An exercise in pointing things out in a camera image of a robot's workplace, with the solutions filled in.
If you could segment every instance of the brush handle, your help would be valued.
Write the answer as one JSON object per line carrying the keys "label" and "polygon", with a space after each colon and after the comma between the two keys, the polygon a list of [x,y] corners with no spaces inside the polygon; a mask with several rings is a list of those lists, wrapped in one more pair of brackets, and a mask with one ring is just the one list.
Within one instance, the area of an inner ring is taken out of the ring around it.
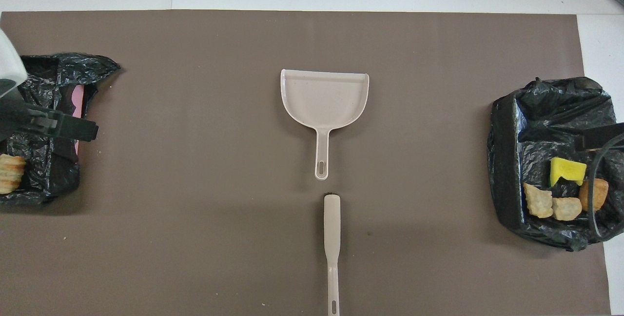
{"label": "brush handle", "polygon": [[314,175],[318,180],[326,180],[330,169],[330,130],[316,130],[316,162]]}
{"label": "brush handle", "polygon": [[328,316],[340,316],[337,263],[327,267],[327,314]]}

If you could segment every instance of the plastic bag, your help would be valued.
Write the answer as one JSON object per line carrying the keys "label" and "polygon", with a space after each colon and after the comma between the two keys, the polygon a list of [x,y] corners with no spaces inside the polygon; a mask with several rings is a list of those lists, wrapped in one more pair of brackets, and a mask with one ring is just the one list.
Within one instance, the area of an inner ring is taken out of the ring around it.
{"label": "plastic bag", "polygon": [[[579,186],[574,182],[560,180],[549,187],[550,159],[591,163],[595,152],[575,151],[575,137],[579,130],[613,123],[611,96],[588,78],[537,79],[496,100],[487,156],[490,190],[501,224],[518,236],[568,251],[599,242],[585,212],[567,222],[529,215],[522,182],[551,190],[555,198],[577,198]],[[624,153],[608,151],[597,178],[609,183],[606,203],[596,212],[598,227],[606,232],[624,220]]]}
{"label": "plastic bag", "polygon": [[[110,58],[87,54],[22,56],[22,62],[28,79],[18,89],[25,102],[71,115],[76,109],[72,93],[76,85],[82,84],[83,117],[98,92],[96,83],[120,69]],[[22,156],[26,160],[26,168],[20,187],[0,195],[0,203],[44,203],[78,188],[80,167],[71,139],[15,133],[6,139],[2,152]]]}

